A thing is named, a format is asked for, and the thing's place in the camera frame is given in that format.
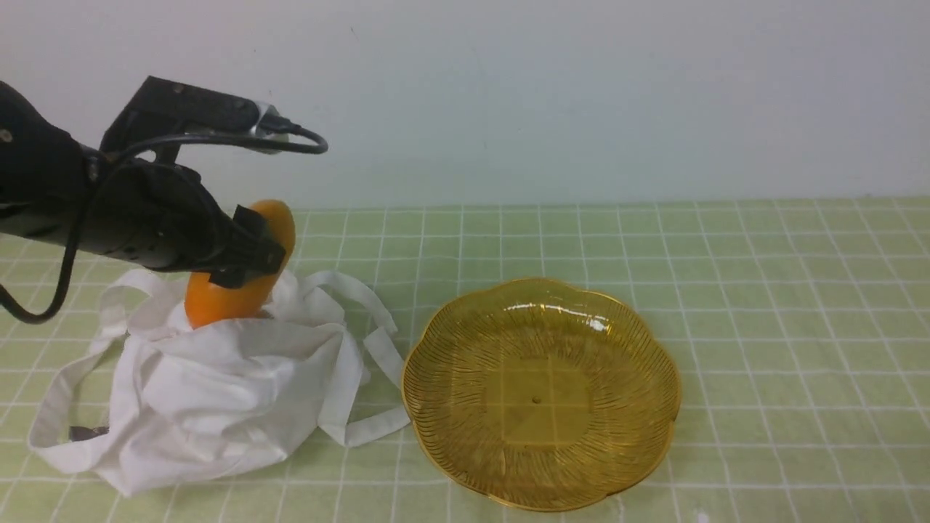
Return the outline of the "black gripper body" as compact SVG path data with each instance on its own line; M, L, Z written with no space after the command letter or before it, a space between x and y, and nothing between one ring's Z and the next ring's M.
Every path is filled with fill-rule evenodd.
M226 214L192 169L132 159L86 178L86 251L156 272L196 271Z

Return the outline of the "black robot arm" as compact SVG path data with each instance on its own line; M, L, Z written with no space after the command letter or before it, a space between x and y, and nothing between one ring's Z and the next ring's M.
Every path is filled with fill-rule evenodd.
M84 204L80 251L154 272L207 272L213 283L243 287L279 272L288 249L268 219L239 206L229 216L179 145L155 158L127 158L133 145L206 131L248 136L259 106L233 94L149 77L107 129L99 148L80 145L10 85L2 85L2 232L63 246Z

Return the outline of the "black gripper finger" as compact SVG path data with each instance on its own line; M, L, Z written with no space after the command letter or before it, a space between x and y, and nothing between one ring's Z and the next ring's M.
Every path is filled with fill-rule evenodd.
M209 258L209 282L240 289L272 277L288 257L288 209L285 205L236 206L220 221L219 247Z

